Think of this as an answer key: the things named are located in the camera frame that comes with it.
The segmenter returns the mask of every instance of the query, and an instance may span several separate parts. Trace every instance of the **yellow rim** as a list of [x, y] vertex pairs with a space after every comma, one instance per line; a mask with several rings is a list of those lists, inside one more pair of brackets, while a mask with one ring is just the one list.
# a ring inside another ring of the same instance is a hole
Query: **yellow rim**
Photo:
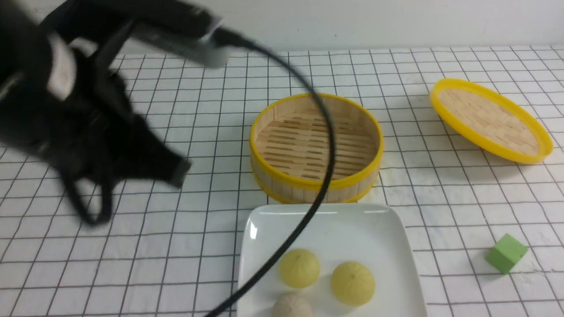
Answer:
[[[376, 119], [374, 119], [374, 117], [370, 114], [370, 112], [368, 112], [366, 109], [364, 109], [361, 105], [357, 104], [356, 102], [353, 102], [351, 100], [348, 100], [346, 98], [342, 98], [342, 97], [339, 97], [339, 96], [330, 95], [330, 94], [318, 94], [318, 95], [321, 96], [321, 97], [324, 97], [324, 98], [338, 99], [342, 102], [348, 103], [349, 105], [351, 105], [353, 107], [356, 107], [357, 109], [361, 110], [366, 116], [368, 116], [370, 118], [370, 120], [372, 121], [372, 123], [374, 124], [376, 129], [378, 130], [378, 141], [380, 143], [380, 146], [378, 147], [378, 152], [376, 153], [376, 156], [370, 162], [370, 164], [368, 164], [368, 166], [366, 166], [360, 172], [355, 173], [351, 176], [347, 176], [347, 177], [344, 177], [344, 178], [341, 178], [341, 179], [332, 180], [331, 185], [329, 185], [329, 189], [330, 190], [336, 190], [336, 189], [351, 186], [353, 184], [360, 182], [364, 178], [366, 178], [366, 176], [368, 174], [372, 173], [378, 167], [379, 162], [382, 159], [382, 155], [384, 153], [384, 136], [382, 135], [382, 129], [380, 128], [380, 125], [378, 124]], [[287, 101], [292, 100], [292, 99], [304, 98], [304, 97], [308, 97], [308, 96], [310, 96], [310, 94], [294, 95], [294, 96], [286, 97], [284, 99], [280, 99], [280, 100], [276, 101], [275, 103], [269, 105], [266, 109], [264, 109], [258, 115], [257, 119], [253, 123], [253, 126], [251, 127], [251, 130], [250, 130], [249, 139], [250, 139], [251, 153], [257, 159], [257, 161], [258, 161], [262, 170], [266, 171], [270, 176], [272, 176], [276, 180], [278, 180], [280, 182], [284, 182], [284, 183], [286, 183], [286, 184], [288, 184], [292, 187], [297, 187], [297, 188], [306, 189], [306, 190], [316, 190], [321, 186], [321, 181], [302, 179], [302, 178], [299, 178], [299, 177], [286, 175], [286, 174], [278, 171], [277, 169], [273, 168], [258, 153], [255, 142], [253, 140], [253, 135], [254, 135], [254, 131], [256, 129], [256, 125], [257, 125], [258, 122], [260, 122], [261, 117], [266, 112], [268, 112], [268, 110], [276, 107], [277, 105], [279, 105], [282, 102], [287, 102]]]
[[[521, 122], [523, 122], [529, 128], [529, 130], [531, 130], [531, 132], [535, 136], [535, 139], [537, 139], [537, 141], [539, 142], [539, 153], [537, 155], [527, 155], [519, 153], [487, 139], [480, 133], [464, 125], [443, 105], [443, 103], [439, 99], [440, 92], [445, 89], [460, 89], [469, 91], [471, 93], [487, 98], [500, 107], [503, 107], [504, 109], [510, 111]], [[486, 151], [501, 156], [505, 159], [523, 164], [535, 164], [542, 162], [550, 153], [552, 153], [553, 144], [550, 139], [550, 135], [543, 128], [543, 126], [519, 105], [488, 88], [464, 80], [445, 78], [435, 84], [430, 97], [431, 103], [433, 104], [436, 112], [448, 125], [450, 125], [451, 128], [460, 133], [466, 139], [470, 140], [472, 143], [485, 149]]]
[[[303, 204], [303, 201], [300, 202], [300, 201], [288, 200], [288, 199], [278, 195], [277, 193], [271, 191], [270, 188], [266, 187], [258, 179], [258, 177], [255, 173], [253, 173], [253, 177], [254, 177], [254, 180], [257, 182], [258, 187], [260, 187], [262, 189], [262, 191], [264, 191], [267, 195], [269, 195], [269, 197], [273, 198], [277, 202], [279, 202], [281, 204]], [[372, 189], [374, 184], [376, 184], [377, 180], [378, 180], [378, 178], [374, 179], [374, 181], [370, 184], [370, 186], [368, 188], [366, 188], [364, 191], [362, 191], [360, 194], [354, 196], [353, 198], [350, 198], [350, 199], [347, 199], [347, 200], [341, 201], [341, 202], [344, 202], [344, 203], [358, 202], [362, 197], [364, 197], [364, 196], [366, 196], [366, 194], [368, 194], [368, 192]]]

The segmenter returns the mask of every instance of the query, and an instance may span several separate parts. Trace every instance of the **yellow bun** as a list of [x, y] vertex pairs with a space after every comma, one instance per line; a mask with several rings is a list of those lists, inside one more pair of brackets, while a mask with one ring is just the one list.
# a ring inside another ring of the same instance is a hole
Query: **yellow bun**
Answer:
[[280, 277], [290, 287], [310, 286], [318, 279], [320, 271], [317, 257], [308, 250], [291, 250], [280, 259]]
[[361, 306], [374, 296], [376, 282], [364, 265], [345, 262], [333, 271], [331, 289], [339, 301], [349, 306]]

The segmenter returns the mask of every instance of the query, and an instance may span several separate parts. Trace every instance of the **white wall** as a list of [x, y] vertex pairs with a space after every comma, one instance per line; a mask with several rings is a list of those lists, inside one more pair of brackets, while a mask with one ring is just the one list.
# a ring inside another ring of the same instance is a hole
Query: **white wall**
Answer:
[[[63, 0], [19, 1], [40, 17]], [[564, 43], [563, 0], [197, 2], [277, 50]]]

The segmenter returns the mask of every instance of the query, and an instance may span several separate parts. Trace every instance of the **steamed bun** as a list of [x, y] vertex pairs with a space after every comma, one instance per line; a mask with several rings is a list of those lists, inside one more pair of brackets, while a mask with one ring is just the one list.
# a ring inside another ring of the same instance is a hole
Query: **steamed bun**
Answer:
[[301, 296], [286, 294], [278, 298], [272, 308], [272, 317], [313, 317], [311, 305]]

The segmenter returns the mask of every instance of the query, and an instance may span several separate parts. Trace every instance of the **bamboo steamer lid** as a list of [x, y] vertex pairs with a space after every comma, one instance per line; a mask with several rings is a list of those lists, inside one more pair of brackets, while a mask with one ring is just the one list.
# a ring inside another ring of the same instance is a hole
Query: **bamboo steamer lid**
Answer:
[[553, 150], [548, 132], [528, 112], [483, 86], [443, 79], [433, 88], [431, 102], [451, 128], [507, 160], [536, 164]]

